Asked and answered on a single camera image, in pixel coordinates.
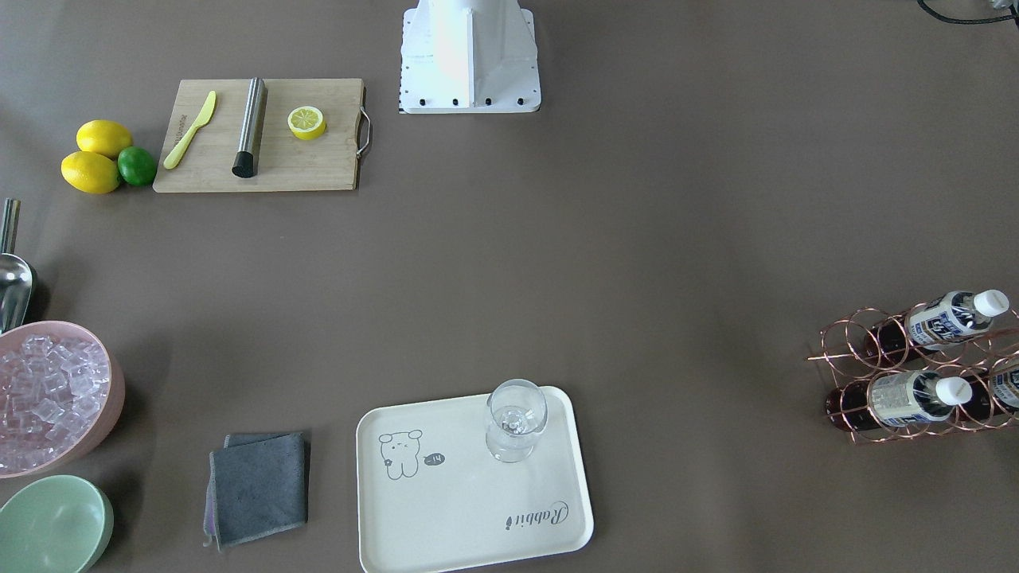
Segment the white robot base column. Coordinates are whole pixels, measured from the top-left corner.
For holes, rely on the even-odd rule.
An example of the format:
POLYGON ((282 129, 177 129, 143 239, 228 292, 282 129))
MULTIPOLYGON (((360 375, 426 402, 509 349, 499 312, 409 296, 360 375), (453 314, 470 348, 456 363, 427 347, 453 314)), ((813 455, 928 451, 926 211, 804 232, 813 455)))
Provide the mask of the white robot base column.
POLYGON ((420 1, 401 22, 400 113, 540 109, 534 14, 519 2, 420 1))

